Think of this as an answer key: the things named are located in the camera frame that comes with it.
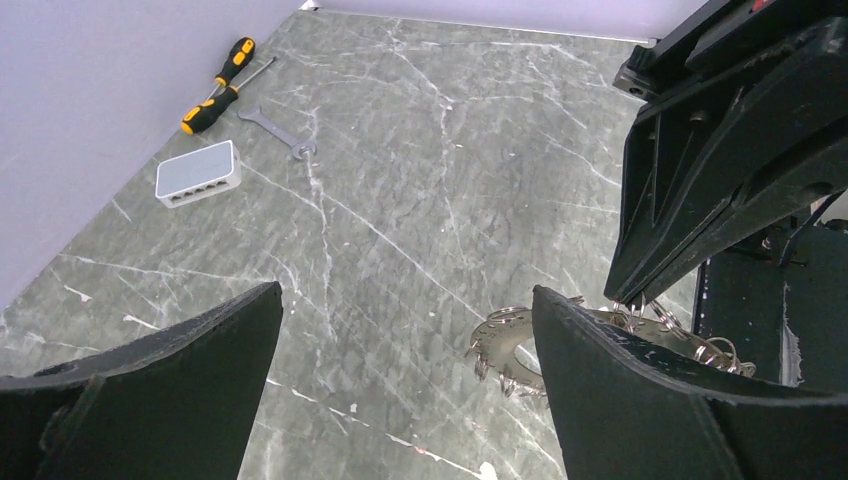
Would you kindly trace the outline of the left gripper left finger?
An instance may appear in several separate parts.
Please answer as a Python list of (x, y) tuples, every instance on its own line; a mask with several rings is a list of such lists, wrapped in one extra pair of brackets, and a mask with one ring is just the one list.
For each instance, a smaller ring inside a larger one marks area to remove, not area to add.
[(284, 309), (260, 284), (114, 349), (1, 380), (5, 479), (234, 479)]

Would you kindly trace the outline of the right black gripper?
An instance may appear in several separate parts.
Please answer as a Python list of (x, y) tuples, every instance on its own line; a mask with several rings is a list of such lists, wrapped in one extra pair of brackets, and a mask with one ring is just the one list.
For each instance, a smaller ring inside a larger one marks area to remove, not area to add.
[(624, 150), (604, 294), (652, 300), (847, 188), (847, 3), (709, 1), (613, 85), (648, 102)]

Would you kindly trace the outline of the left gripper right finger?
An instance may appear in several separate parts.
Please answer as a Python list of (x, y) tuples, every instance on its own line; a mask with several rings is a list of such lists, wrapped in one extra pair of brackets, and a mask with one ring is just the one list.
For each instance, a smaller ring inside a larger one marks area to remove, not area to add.
[(532, 323), (571, 479), (843, 479), (847, 398), (725, 373), (536, 286)]

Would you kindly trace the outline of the white plastic box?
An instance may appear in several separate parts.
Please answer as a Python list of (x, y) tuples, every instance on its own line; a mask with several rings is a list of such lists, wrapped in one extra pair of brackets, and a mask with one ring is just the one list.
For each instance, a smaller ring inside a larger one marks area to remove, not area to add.
[(173, 209), (237, 188), (242, 183), (240, 153), (225, 140), (161, 162), (155, 197)]

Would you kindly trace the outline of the yellow black screwdriver front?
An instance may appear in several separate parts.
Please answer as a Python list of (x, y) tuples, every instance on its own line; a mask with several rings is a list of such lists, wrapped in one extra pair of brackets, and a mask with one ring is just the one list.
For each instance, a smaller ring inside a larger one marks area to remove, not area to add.
[(276, 60), (277, 56), (272, 57), (240, 84), (229, 85), (224, 88), (222, 93), (195, 106), (183, 117), (180, 124), (182, 131), (186, 134), (194, 135), (202, 133), (212, 127), (229, 108), (229, 106), (238, 100), (239, 90), (248, 85), (255, 77), (270, 67)]

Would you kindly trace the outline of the yellow black screwdriver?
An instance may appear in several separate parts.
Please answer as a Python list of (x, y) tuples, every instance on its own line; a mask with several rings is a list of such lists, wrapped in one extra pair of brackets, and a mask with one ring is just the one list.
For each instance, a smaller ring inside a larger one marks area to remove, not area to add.
[(194, 135), (202, 133), (212, 127), (229, 108), (229, 106), (238, 100), (239, 90), (248, 85), (255, 77), (270, 67), (276, 60), (277, 56), (272, 57), (240, 84), (229, 85), (224, 88), (222, 93), (195, 106), (183, 117), (180, 124), (182, 131), (186, 134)]
[(207, 99), (215, 96), (218, 89), (227, 87), (232, 80), (253, 59), (256, 50), (256, 42), (250, 37), (243, 37), (235, 42), (230, 49), (226, 60), (219, 73), (215, 76), (215, 86)]

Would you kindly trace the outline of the small silver wrench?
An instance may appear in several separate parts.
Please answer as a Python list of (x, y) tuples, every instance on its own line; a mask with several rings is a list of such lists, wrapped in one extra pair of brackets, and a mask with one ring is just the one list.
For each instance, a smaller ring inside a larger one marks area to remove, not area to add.
[(244, 121), (259, 125), (271, 135), (275, 136), (290, 149), (291, 156), (295, 160), (305, 161), (317, 153), (317, 144), (312, 140), (301, 140), (290, 134), (282, 127), (268, 118), (259, 105), (243, 107), (238, 110), (237, 116)]

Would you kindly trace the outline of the yellow black screwdriver rear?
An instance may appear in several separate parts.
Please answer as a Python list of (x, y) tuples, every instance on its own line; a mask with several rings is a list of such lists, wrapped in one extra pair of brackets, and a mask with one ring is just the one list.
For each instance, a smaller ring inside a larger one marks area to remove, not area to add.
[(226, 60), (219, 73), (215, 76), (215, 86), (207, 99), (215, 96), (218, 89), (227, 87), (232, 80), (253, 59), (256, 50), (256, 42), (250, 37), (243, 37), (235, 42), (230, 49)]

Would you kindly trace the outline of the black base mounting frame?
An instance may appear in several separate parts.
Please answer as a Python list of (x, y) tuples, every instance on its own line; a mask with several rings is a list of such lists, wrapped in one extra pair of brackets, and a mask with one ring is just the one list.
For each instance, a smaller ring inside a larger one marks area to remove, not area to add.
[(785, 268), (772, 253), (745, 241), (701, 264), (694, 332), (729, 339), (759, 380), (846, 393), (846, 234), (807, 230)]

